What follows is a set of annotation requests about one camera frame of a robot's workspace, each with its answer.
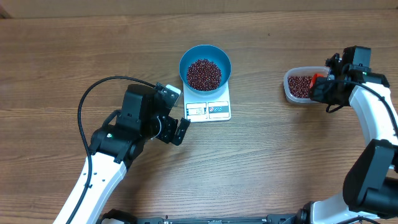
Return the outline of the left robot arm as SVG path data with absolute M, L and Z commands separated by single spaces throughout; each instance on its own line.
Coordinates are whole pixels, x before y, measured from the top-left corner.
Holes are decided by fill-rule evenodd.
M 96 223 L 148 140 L 182 143 L 190 121 L 169 115 L 181 94 L 178 88 L 160 83 L 128 86 L 121 109 L 113 111 L 91 136 L 85 165 L 56 223 Z

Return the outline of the red measuring scoop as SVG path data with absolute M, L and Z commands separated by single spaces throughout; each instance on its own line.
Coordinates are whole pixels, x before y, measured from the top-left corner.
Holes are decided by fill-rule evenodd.
M 317 82 L 317 78 L 324 78 L 325 76 L 321 73 L 315 73 L 314 76 L 312 77 L 312 80 L 310 82 L 310 88 L 314 86 Z

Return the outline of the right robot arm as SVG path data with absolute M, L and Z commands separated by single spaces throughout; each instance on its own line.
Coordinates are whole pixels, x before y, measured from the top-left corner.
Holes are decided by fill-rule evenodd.
M 366 148 L 347 173 L 343 190 L 323 201 L 309 202 L 295 223 L 355 223 L 397 217 L 397 179 L 387 176 L 397 167 L 397 113 L 387 78 L 378 73 L 351 70 L 333 79 L 315 74 L 309 86 L 311 100 L 354 109 Z

